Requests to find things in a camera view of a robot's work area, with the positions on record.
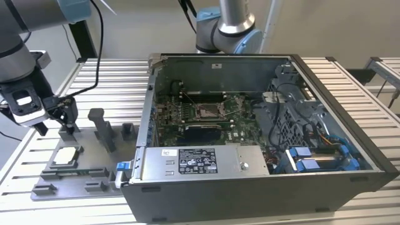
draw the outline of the blue latch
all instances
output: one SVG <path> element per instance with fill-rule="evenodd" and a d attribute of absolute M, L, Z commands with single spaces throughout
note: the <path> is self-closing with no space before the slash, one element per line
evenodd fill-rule
<path fill-rule="evenodd" d="M 128 171 L 130 170 L 130 162 L 118 163 L 118 171 Z"/>
<path fill-rule="evenodd" d="M 298 171 L 302 172 L 311 172 L 312 170 L 318 170 L 320 169 L 320 166 L 318 164 L 318 162 L 315 161 L 315 159 L 304 159 L 304 160 L 299 160 L 296 162 L 296 167 L 298 167 Z"/>
<path fill-rule="evenodd" d="M 308 147 L 292 147 L 290 149 L 290 155 L 300 158 L 311 157 L 311 149 Z"/>
<path fill-rule="evenodd" d="M 355 158 L 352 158 L 352 159 L 348 161 L 347 165 L 342 166 L 342 168 L 343 168 L 343 170 L 346 170 L 346 171 L 360 170 L 360 163 L 359 163 L 359 161 L 358 161 Z"/>
<path fill-rule="evenodd" d="M 350 152 L 348 147 L 346 147 L 346 145 L 340 146 L 340 151 L 342 151 L 344 157 L 350 156 L 351 152 Z"/>

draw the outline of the black cable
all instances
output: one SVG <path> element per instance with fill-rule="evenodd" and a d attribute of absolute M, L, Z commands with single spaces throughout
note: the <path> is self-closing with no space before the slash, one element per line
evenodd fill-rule
<path fill-rule="evenodd" d="M 99 49 L 99 58 L 98 58 L 98 67 L 96 67 L 96 82 L 95 82 L 94 86 L 79 90 L 78 92 L 70 94 L 64 98 L 74 97 L 74 96 L 87 92 L 87 91 L 92 90 L 94 88 L 98 87 L 98 84 L 99 84 L 99 70 L 100 70 L 100 61 L 102 61 L 102 53 L 103 53 L 103 41 L 104 41 L 104 21 L 103 21 L 103 15 L 102 15 L 102 12 L 100 12 L 100 9 L 99 9 L 96 3 L 94 2 L 94 0 L 90 0 L 90 1 L 94 4 L 94 7 L 98 10 L 99 18 L 100 18 L 100 49 Z"/>
<path fill-rule="evenodd" d="M 380 96 L 380 92 L 382 92 L 382 90 L 383 90 L 383 88 L 384 88 L 384 86 L 386 86 L 387 82 L 388 82 L 388 81 L 386 81 L 386 82 L 383 83 L 383 85 L 382 85 L 382 87 L 380 87 L 380 91 L 378 92 L 378 95 L 376 95 L 376 97 L 379 97 L 379 96 Z"/>
<path fill-rule="evenodd" d="M 271 127 L 270 132 L 268 132 L 268 141 L 270 141 L 270 144 L 271 144 L 278 150 L 280 150 L 280 151 L 282 151 L 282 149 L 280 149 L 280 143 L 279 143 L 279 144 L 275 144 L 275 143 L 272 142 L 272 132 L 274 132 L 274 130 L 275 130 L 275 127 L 276 127 L 276 124 L 278 124 L 278 119 L 279 119 L 279 116 L 280 116 L 280 98 L 279 98 L 279 96 L 278 96 L 278 92 L 282 93 L 282 92 L 279 91 L 279 88 L 280 88 L 280 86 L 283 86 L 283 85 L 286 85 L 286 84 L 294 85 L 294 86 L 298 87 L 298 85 L 295 85 L 294 83 L 282 83 L 282 84 L 275 88 L 275 90 L 274 90 L 274 92 L 272 92 L 272 94 L 275 93 L 275 95 L 276 95 L 276 111 L 275 111 L 275 118 L 274 118 L 274 122 L 272 122 L 272 127 Z"/>
<path fill-rule="evenodd" d="M 270 132 L 268 132 L 268 141 L 270 141 L 270 144 L 279 150 L 280 150 L 280 146 L 279 144 L 275 144 L 272 142 L 272 132 L 275 130 L 275 127 L 276 127 L 276 124 L 278 124 L 278 119 L 279 119 L 279 116 L 280 116 L 280 98 L 278 97 L 276 95 L 276 111 L 275 111 L 275 118 L 274 118 L 274 122 L 272 122 L 272 127 L 270 129 Z"/>
<path fill-rule="evenodd" d="M 304 124 L 302 129 L 303 129 L 303 140 L 306 141 L 306 143 L 308 144 L 308 146 L 314 146 L 312 142 L 311 142 L 311 135 L 308 133 L 308 130 L 307 130 L 307 126 L 311 125 L 310 123 Z"/>
<path fill-rule="evenodd" d="M 71 51 L 72 51 L 74 56 L 75 56 L 75 61 L 78 61 L 78 57 L 76 57 L 76 54 L 75 54 L 75 51 L 74 51 L 74 48 L 72 48 L 72 45 L 71 45 L 71 41 L 70 41 L 70 37 L 68 37 L 68 32 L 67 32 L 67 29 L 66 29 L 64 25 L 63 25 L 63 28 L 64 28 L 64 31 L 66 31 L 66 37 L 67 37 L 68 45 L 70 45 Z"/>
<path fill-rule="evenodd" d="M 294 109 L 295 109 L 295 112 L 296 112 L 296 113 L 299 114 L 299 116 L 302 117 L 302 119 L 304 119 L 306 122 L 307 122 L 308 124 L 311 124 L 312 131 L 314 131 L 315 135 L 319 136 L 319 128 L 318 128 L 318 126 L 315 125 L 315 123 L 314 123 L 314 122 L 312 122 L 312 121 L 311 121 L 311 120 L 300 113 L 300 111 L 298 110 L 296 105 L 295 105 Z M 319 144 L 323 144 L 323 143 L 324 143 L 324 141 L 322 140 L 322 137 L 320 137 L 320 136 L 319 136 L 318 140 L 319 140 Z"/>
<path fill-rule="evenodd" d="M 187 5 L 190 7 L 190 10 L 192 11 L 194 17 L 198 18 L 198 12 L 196 12 L 196 9 L 194 7 L 192 1 L 191 0 L 186 0 L 186 2 L 187 2 Z"/>
<path fill-rule="evenodd" d="M 24 38 L 24 43 L 27 43 L 27 41 L 30 40 L 31 35 L 32 35 L 32 32 L 30 32 L 30 33 L 27 34 L 27 36 L 26 36 L 26 38 Z"/>
<path fill-rule="evenodd" d="M 390 101 L 390 106 L 388 106 L 388 108 L 391 108 L 391 107 L 392 107 L 392 105 L 394 105 L 394 102 L 395 102 L 395 99 L 392 98 L 392 100 Z"/>
<path fill-rule="evenodd" d="M 178 2 L 180 3 L 180 7 L 182 7 L 182 10 L 183 10 L 183 13 L 186 14 L 186 17 L 187 17 L 187 20 L 190 22 L 190 26 L 192 27 L 192 30 L 196 34 L 196 29 L 195 29 L 195 26 L 192 24 L 192 20 L 191 20 L 191 17 L 190 17 L 190 14 L 188 14 L 188 5 L 186 4 L 186 1 L 184 0 L 178 0 Z"/>
<path fill-rule="evenodd" d="M 16 138 L 16 137 L 12 137 L 12 136 L 8 136 L 7 134 L 4 134 L 2 131 L 0 131 L 0 135 L 3 135 L 4 137 L 8 137 L 8 138 L 11 138 L 11 139 L 14 139 L 14 140 L 16 140 L 16 141 L 23 141 L 22 139 L 19 139 L 19 138 Z"/>

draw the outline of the barcode sticker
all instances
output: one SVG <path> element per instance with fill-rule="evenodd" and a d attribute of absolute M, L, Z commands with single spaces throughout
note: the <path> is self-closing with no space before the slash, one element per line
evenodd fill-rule
<path fill-rule="evenodd" d="M 178 149 L 163 149 L 162 156 L 178 156 Z"/>
<path fill-rule="evenodd" d="M 222 63 L 215 63 L 211 65 L 212 69 L 222 69 L 223 68 L 223 64 Z"/>

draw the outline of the aluminum extrusion table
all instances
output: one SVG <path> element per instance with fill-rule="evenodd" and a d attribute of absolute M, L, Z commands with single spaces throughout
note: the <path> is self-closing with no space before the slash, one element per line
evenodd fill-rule
<path fill-rule="evenodd" d="M 372 57 L 366 68 L 372 69 L 396 89 L 400 89 L 400 58 Z"/>
<path fill-rule="evenodd" d="M 304 58 L 335 98 L 400 170 L 400 120 L 374 97 L 346 69 L 326 58 Z M 96 59 L 74 68 L 60 94 L 75 92 L 95 82 Z M 94 127 L 87 119 L 91 108 L 106 109 L 106 120 L 112 125 L 140 122 L 148 80 L 147 60 L 103 60 L 99 87 L 76 96 L 80 128 Z M 50 132 L 42 137 L 31 130 L 0 171 L 0 223 L 14 224 L 131 224 L 135 217 L 120 197 L 88 198 L 62 201 L 31 200 L 31 190 L 39 181 L 59 142 L 60 125 L 46 122 Z M 186 225 L 246 224 L 399 224 L 400 177 L 380 191 L 358 195 L 334 213 L 314 213 L 279 217 L 260 217 Z"/>

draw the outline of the gray holder post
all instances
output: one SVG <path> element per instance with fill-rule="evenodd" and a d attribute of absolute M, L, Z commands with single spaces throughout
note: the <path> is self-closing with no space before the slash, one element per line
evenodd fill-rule
<path fill-rule="evenodd" d="M 124 141 L 132 141 L 138 138 L 135 126 L 132 123 L 123 123 L 123 129 L 120 133 Z"/>
<path fill-rule="evenodd" d="M 103 116 L 104 116 L 104 109 L 94 108 L 90 110 L 88 119 L 95 123 L 98 129 L 96 136 L 103 142 L 107 152 L 111 153 L 116 150 L 116 146 L 112 140 L 114 130 L 111 127 L 111 123 L 108 121 L 104 121 Z"/>
<path fill-rule="evenodd" d="M 74 126 L 74 132 L 80 132 L 80 128 L 76 126 L 76 123 L 74 123 L 71 126 Z M 59 130 L 59 135 L 64 142 L 76 142 L 74 134 L 68 134 L 64 126 L 62 126 Z"/>

